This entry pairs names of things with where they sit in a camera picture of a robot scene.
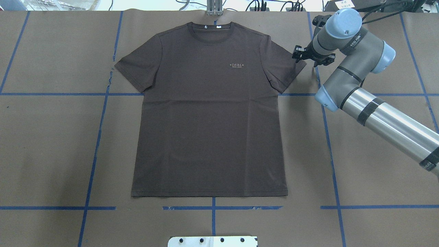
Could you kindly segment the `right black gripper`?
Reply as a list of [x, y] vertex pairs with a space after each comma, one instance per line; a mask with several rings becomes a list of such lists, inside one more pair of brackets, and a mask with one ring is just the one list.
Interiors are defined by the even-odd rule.
[[296, 45], [294, 52], [292, 53], [292, 58], [295, 59], [295, 63], [298, 63], [301, 60], [311, 59], [314, 61], [313, 67], [319, 65], [328, 66], [335, 61], [335, 54], [321, 55], [317, 53], [312, 46], [301, 47]]

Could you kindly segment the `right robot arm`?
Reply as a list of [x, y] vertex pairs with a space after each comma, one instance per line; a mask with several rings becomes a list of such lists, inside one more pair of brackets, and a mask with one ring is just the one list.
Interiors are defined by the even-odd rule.
[[438, 176], [438, 14], [359, 13], [309, 17], [295, 58], [315, 61], [316, 100]]

